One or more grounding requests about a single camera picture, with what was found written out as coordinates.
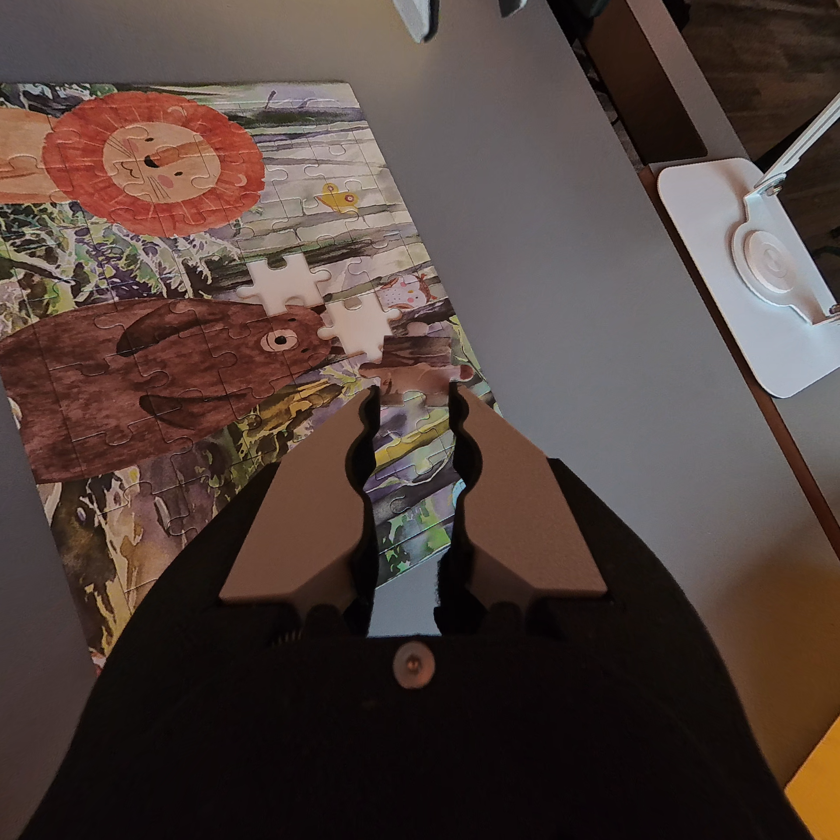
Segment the animal jigsaw puzzle board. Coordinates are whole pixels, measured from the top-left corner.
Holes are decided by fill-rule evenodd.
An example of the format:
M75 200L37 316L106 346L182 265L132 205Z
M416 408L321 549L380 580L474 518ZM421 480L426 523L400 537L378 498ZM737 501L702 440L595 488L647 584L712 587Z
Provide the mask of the animal jigsaw puzzle board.
M100 670L261 468L450 338L491 394L343 81L2 83L2 379ZM447 549L447 406L381 404L379 583Z

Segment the white metal stand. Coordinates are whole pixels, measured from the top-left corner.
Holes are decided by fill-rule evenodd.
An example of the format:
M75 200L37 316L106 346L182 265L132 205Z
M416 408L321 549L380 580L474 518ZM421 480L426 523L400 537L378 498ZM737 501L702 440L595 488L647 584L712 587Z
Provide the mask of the white metal stand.
M735 158L658 176L659 197L740 351L780 398L839 366L838 304L777 197L838 110L835 97L765 174Z

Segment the adjacent grey desk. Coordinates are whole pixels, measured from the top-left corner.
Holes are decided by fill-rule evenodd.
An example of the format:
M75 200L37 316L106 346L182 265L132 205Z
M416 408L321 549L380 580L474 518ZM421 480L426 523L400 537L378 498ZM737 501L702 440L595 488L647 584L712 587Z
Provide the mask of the adjacent grey desk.
M750 370L658 195L666 166L744 156L728 118L662 2L609 2L581 40L630 140L639 177L787 465L838 551L838 372L776 398Z

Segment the pale grey jigsaw piece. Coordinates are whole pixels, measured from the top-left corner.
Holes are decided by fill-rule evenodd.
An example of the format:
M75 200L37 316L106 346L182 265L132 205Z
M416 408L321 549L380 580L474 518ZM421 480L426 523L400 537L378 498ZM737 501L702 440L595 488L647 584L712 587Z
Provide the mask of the pale grey jigsaw piece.
M380 363L360 365L359 374L380 380L383 406L404 403L409 392L424 395L427 406L446 406L450 382L467 382L474 375L469 364L452 364L450 338L388 336Z

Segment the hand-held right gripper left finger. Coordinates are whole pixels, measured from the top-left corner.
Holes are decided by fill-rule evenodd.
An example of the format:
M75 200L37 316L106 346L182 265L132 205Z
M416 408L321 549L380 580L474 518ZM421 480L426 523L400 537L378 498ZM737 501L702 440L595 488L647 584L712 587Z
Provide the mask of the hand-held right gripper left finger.
M227 605L334 607L368 634L379 562L364 484L375 467L379 388L364 389L280 462L220 591Z

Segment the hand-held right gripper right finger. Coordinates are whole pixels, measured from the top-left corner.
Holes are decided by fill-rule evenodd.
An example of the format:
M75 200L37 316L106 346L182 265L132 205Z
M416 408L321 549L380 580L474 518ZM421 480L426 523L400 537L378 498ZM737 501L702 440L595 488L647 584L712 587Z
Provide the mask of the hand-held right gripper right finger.
M465 488L438 568L440 632L473 633L498 603L525 616L544 597L604 595L548 457L462 385L450 385L448 411Z

